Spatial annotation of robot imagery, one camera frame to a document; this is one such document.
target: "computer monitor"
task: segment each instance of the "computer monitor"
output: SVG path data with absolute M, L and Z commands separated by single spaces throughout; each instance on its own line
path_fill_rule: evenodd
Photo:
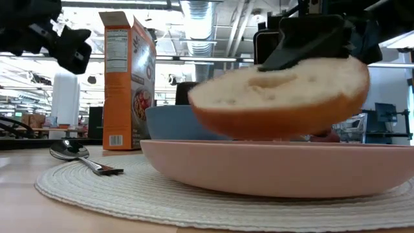
M 397 122 L 397 109 L 395 105 L 375 103 L 375 111 L 379 122 Z

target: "bagel half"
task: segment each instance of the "bagel half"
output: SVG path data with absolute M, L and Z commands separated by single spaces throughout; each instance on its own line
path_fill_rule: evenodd
M 206 128 L 233 139 L 274 140 L 348 119 L 360 112 L 368 90 L 367 65 L 356 58 L 312 58 L 282 71 L 230 71 L 188 96 Z

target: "woven placemat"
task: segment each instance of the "woven placemat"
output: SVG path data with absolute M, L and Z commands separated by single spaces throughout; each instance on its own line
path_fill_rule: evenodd
M 275 232 L 414 227 L 414 180 L 373 197 L 306 201 L 188 186 L 163 177 L 143 156 L 94 160 L 125 173 L 97 176 L 80 162 L 68 162 L 40 175 L 36 188 L 85 209 L 179 227 Z

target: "pink bowl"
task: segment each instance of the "pink bowl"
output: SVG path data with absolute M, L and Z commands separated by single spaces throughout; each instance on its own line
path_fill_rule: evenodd
M 351 197 L 414 176 L 414 148 L 308 142 L 143 140 L 153 167 L 173 180 L 271 197 Z

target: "silver spoon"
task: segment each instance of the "silver spoon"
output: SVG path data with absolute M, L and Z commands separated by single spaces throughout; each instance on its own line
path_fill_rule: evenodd
M 88 160 L 89 151 L 83 145 L 73 140 L 62 140 L 53 143 L 50 147 L 50 154 L 63 161 L 80 160 L 92 169 L 93 173 L 96 175 L 117 175 L 118 173 L 124 172 L 124 169 L 112 168 Z

